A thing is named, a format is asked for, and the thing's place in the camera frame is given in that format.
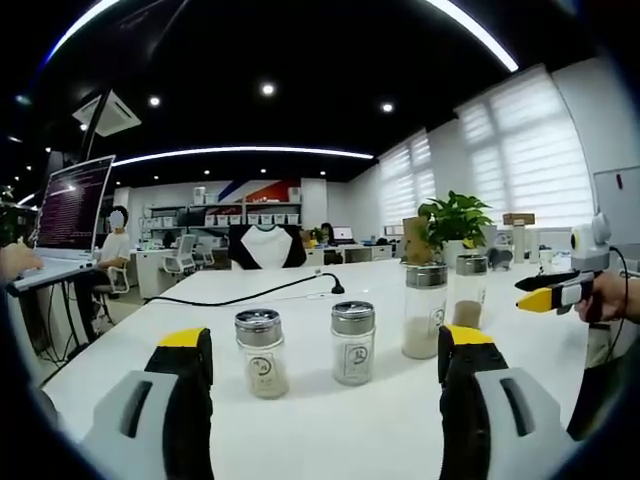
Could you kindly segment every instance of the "air conditioner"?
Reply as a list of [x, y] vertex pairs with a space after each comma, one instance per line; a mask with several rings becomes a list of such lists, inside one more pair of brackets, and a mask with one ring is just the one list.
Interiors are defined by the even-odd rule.
[[[89, 125], [99, 101], [100, 95], [75, 112], [73, 117], [80, 121], [80, 123]], [[107, 104], [104, 106], [100, 121], [98, 122], [96, 133], [101, 137], [108, 137], [114, 133], [136, 127], [141, 123], [140, 119], [136, 117], [131, 109], [127, 107], [115, 93], [110, 92]]]

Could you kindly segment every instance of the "green leaves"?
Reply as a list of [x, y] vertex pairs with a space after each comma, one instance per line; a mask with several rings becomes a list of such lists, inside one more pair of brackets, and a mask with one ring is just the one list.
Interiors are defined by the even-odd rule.
[[480, 227], [493, 222], [482, 209], [491, 208], [477, 197], [449, 191], [447, 201], [430, 198], [418, 208], [418, 215], [427, 217], [426, 240], [433, 247], [442, 248], [449, 240], [473, 240], [475, 245], [484, 245], [485, 238]]

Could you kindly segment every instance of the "light strip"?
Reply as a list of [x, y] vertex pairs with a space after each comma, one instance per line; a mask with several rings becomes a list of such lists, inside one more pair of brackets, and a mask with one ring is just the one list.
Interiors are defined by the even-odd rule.
[[113, 7], [116, 3], [120, 1], [121, 0], [101, 0], [98, 3], [96, 3], [93, 7], [91, 7], [89, 10], [87, 10], [84, 15], [82, 15], [78, 20], [76, 20], [76, 22], [73, 25], [71, 25], [69, 30], [67, 30], [67, 32], [62, 36], [62, 38], [58, 40], [58, 43], [56, 43], [56, 46], [53, 47], [53, 50], [51, 50], [51, 53], [47, 57], [46, 62], [51, 60], [51, 57], [55, 55], [55, 53], [60, 49], [60, 47], [62, 47], [62, 45], [67, 43], [67, 41], [73, 35], [78, 33], [78, 31], [82, 27], [84, 27], [87, 23], [89, 23], [95, 17], [100, 15], [102, 12], [104, 12], [108, 8]]
[[20, 200], [16, 205], [24, 205], [25, 203], [33, 200], [33, 197], [35, 197], [35, 196], [36, 196], [35, 193], [32, 193], [31, 195], [27, 195], [22, 200]]
[[489, 32], [487, 32], [478, 22], [467, 15], [460, 7], [454, 5], [449, 0], [424, 0], [436, 7], [438, 10], [449, 15], [452, 19], [466, 28], [474, 37], [480, 40], [485, 47], [491, 50], [498, 60], [507, 67], [510, 72], [518, 70], [518, 64], [507, 53], [507, 51], [500, 45], [495, 38], [493, 38]]
[[181, 155], [199, 155], [202, 153], [224, 153], [224, 152], [287, 152], [287, 153], [311, 153], [316, 155], [334, 155], [337, 157], [352, 157], [371, 160], [373, 155], [364, 153], [343, 152], [341, 150], [323, 150], [321, 148], [300, 148], [300, 147], [213, 147], [194, 148], [191, 150], [176, 150], [174, 152], [155, 153], [142, 157], [128, 158], [113, 162], [114, 167], [127, 165], [129, 163], [143, 162], [145, 160], [155, 160], [157, 158], [178, 157]]

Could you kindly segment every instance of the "metal lid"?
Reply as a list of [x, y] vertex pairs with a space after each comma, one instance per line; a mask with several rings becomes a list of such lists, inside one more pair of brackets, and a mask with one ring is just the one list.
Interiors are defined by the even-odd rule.
[[364, 335], [375, 328], [375, 318], [368, 302], [340, 302], [331, 309], [331, 328], [341, 335]]
[[487, 257], [484, 255], [458, 255], [456, 274], [485, 275], [487, 273]]
[[280, 314], [258, 308], [236, 315], [236, 339], [243, 345], [266, 347], [282, 340]]
[[406, 285], [411, 288], [439, 288], [447, 284], [447, 266], [444, 263], [407, 265]]

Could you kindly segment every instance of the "hand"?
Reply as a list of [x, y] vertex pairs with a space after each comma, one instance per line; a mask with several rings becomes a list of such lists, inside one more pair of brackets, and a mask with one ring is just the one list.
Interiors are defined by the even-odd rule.
[[[629, 280], [629, 304], [631, 304], [631, 285]], [[593, 291], [602, 295], [602, 318], [601, 322], [610, 322], [617, 318], [627, 317], [629, 312], [625, 311], [625, 279], [611, 272], [602, 272], [593, 281]], [[593, 297], [588, 300], [581, 300], [574, 308], [584, 322], [587, 320], [587, 312], [593, 305]]]
[[12, 243], [0, 250], [0, 273], [6, 282], [15, 280], [29, 268], [42, 268], [42, 260], [24, 243]]

